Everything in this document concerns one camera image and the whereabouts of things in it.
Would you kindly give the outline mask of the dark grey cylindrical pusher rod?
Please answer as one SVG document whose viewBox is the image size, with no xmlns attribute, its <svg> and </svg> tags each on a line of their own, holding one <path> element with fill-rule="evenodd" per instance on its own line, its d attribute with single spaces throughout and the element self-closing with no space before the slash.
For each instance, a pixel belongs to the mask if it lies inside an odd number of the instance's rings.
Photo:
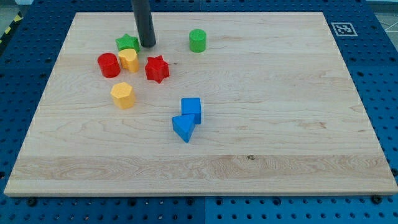
<svg viewBox="0 0 398 224">
<path fill-rule="evenodd" d="M 154 47 L 156 38 L 149 0 L 131 0 L 131 4 L 141 45 Z"/>
</svg>

